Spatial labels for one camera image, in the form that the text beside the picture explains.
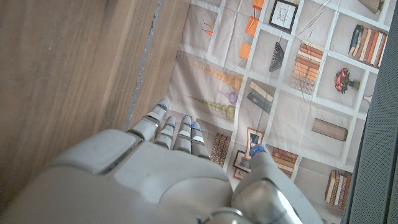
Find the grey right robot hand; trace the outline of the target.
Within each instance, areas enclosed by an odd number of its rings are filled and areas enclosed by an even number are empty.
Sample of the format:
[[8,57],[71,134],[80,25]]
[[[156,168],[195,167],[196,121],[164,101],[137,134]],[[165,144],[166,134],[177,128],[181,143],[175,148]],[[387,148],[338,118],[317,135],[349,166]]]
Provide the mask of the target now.
[[166,116],[167,98],[126,132],[107,129],[47,165],[2,223],[320,223],[263,144],[232,187],[198,123]]

